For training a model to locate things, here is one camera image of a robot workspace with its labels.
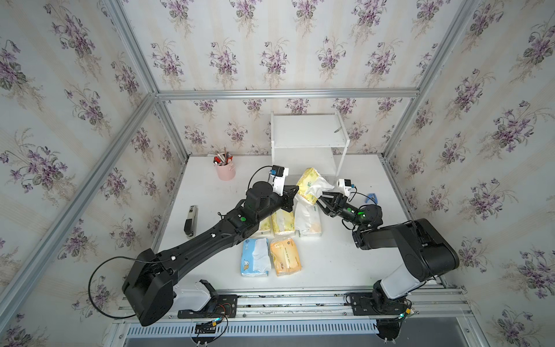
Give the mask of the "yellow tissue pack shelf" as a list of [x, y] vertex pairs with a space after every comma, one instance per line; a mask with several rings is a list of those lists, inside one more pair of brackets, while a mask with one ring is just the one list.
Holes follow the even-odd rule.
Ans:
[[296, 185], [299, 187], [296, 199], [307, 205], [315, 205], [324, 192], [335, 188], [315, 168], [307, 169]]

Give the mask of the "white tissue box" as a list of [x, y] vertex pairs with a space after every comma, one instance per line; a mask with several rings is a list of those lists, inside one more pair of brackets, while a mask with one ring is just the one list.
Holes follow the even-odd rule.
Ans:
[[297, 199], [294, 218], [295, 230], [300, 237], [322, 236], [322, 224], [317, 205], [310, 205], [302, 199]]

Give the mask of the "yellow green tissue pack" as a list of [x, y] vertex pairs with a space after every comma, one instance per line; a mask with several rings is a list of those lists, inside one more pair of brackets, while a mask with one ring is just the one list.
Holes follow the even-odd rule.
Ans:
[[272, 218], [269, 216], [264, 218], [259, 225], [258, 231], [256, 231], [251, 238], [260, 239], [260, 238], [270, 238], [273, 236], [273, 225], [272, 225]]

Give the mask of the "orange tissue pack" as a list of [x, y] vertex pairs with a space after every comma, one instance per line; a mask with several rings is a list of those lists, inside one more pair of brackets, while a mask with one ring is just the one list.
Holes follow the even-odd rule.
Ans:
[[299, 251], [293, 238], [287, 237], [271, 241], [270, 254], [277, 276], [288, 276], [302, 270]]

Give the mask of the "blue tissue pack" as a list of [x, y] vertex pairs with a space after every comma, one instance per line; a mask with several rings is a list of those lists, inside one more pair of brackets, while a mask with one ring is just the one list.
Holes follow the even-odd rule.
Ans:
[[272, 269], [269, 240], [247, 239], [242, 244], [241, 275], [243, 277], [266, 277]]

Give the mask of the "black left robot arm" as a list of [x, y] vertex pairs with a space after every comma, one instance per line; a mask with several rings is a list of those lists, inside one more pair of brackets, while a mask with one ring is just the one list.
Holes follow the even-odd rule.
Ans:
[[141, 326], [147, 327], [163, 318], [173, 306], [173, 288], [197, 266], [212, 256], [241, 244], [251, 237], [260, 221], [278, 210], [291, 212], [299, 187], [286, 185], [283, 192], [273, 191], [268, 182], [256, 182], [234, 209], [221, 216], [210, 229], [167, 250], [155, 253], [147, 249], [133, 261], [122, 292]]

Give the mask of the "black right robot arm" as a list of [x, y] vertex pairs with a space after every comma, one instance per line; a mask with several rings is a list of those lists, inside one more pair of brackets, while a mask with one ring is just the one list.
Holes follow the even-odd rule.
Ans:
[[410, 292], [460, 265], [456, 251], [426, 218], [384, 226], [379, 205], [373, 202], [357, 208], [339, 192], [325, 193], [317, 205], [325, 215], [352, 225], [351, 235], [358, 249], [396, 248], [403, 260], [395, 271], [374, 284], [369, 296], [348, 300], [355, 315], [404, 318], [411, 310]]

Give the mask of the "white two-tier shelf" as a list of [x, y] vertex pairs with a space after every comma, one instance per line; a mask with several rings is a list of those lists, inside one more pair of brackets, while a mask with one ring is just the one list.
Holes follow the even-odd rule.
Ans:
[[350, 145], [345, 123], [334, 114], [271, 114], [272, 164], [301, 175], [315, 168], [322, 176], [339, 176]]

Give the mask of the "blue plastic clip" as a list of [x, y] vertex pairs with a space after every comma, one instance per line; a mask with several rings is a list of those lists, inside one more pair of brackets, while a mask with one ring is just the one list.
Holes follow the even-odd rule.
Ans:
[[375, 195], [374, 193], [369, 193], [366, 198], [366, 203], [370, 203], [370, 202], [377, 205], [378, 204], [377, 195]]

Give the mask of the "pink pen cup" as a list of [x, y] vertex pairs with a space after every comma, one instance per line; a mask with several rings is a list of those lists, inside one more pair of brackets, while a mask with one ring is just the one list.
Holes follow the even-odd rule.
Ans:
[[215, 170], [218, 178], [224, 182], [231, 181], [236, 176], [236, 168], [232, 160], [225, 165], [215, 164]]

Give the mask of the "red pens in cup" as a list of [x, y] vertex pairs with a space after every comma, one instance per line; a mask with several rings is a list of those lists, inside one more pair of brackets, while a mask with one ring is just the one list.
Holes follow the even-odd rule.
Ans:
[[228, 151], [228, 148], [226, 145], [224, 145], [223, 147], [218, 147], [213, 145], [211, 147], [211, 150], [213, 154], [213, 163], [216, 166], [227, 166], [232, 162], [233, 156]]

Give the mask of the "black stapler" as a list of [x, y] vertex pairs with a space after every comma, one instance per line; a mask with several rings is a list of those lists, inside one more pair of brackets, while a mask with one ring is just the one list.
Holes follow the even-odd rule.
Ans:
[[197, 214], [198, 207], [196, 205], [191, 205], [189, 207], [189, 212], [184, 223], [184, 233], [188, 238], [193, 238], [197, 230]]

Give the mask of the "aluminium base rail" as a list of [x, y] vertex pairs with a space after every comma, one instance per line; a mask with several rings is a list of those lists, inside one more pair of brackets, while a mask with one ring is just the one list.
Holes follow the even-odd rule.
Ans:
[[463, 335], [475, 336], [476, 319], [459, 289], [418, 289], [408, 295], [409, 310], [381, 315], [370, 294], [346, 291], [232, 291], [209, 316], [171, 312], [143, 327], [136, 319], [115, 322], [105, 346], [123, 346], [135, 338], [186, 338], [206, 344], [214, 338], [303, 335], [383, 334], [401, 331], [408, 320], [452, 318]]

